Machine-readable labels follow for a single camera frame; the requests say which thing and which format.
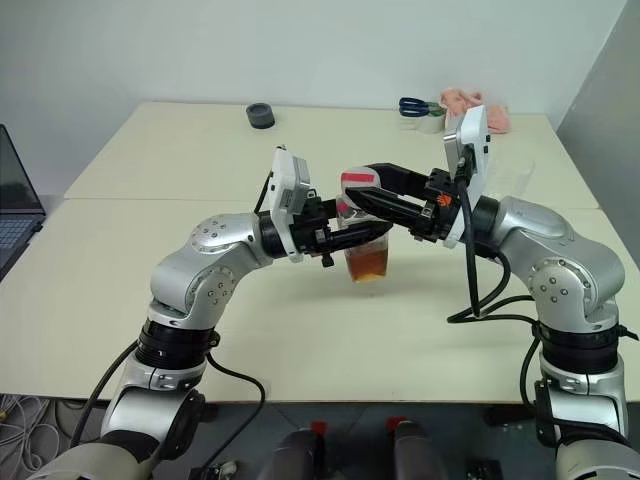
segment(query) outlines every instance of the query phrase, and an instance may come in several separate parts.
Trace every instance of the brown liquid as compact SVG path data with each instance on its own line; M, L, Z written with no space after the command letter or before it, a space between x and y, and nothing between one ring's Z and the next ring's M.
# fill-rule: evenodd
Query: brown liquid
M389 249L374 250L365 253L349 253L347 265L354 282L370 282L387 274L387 256Z

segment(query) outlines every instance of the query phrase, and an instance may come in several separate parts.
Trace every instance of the laptop keyboard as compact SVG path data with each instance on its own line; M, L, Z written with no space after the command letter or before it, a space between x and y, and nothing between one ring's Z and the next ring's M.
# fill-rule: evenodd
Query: laptop keyboard
M13 248L33 219L0 218L0 248Z

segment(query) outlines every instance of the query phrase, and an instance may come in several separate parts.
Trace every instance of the tape roll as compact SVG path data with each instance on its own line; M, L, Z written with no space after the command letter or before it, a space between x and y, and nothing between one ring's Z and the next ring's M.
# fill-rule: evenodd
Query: tape roll
M422 133L438 133L444 130L444 117L446 115L428 114L416 118L415 128Z

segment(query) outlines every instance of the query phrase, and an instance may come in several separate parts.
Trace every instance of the laptop screen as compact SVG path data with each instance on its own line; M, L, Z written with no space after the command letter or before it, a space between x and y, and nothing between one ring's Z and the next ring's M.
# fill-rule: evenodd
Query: laptop screen
M44 213L4 125L0 125L0 214Z

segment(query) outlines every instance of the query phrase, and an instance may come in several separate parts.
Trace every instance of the blue scissors handle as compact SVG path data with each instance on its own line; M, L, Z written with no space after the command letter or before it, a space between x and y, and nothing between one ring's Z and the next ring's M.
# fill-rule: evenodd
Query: blue scissors handle
M398 102L398 111L403 117L424 117L430 113L439 116L444 113L444 109L437 103L413 97L402 97Z

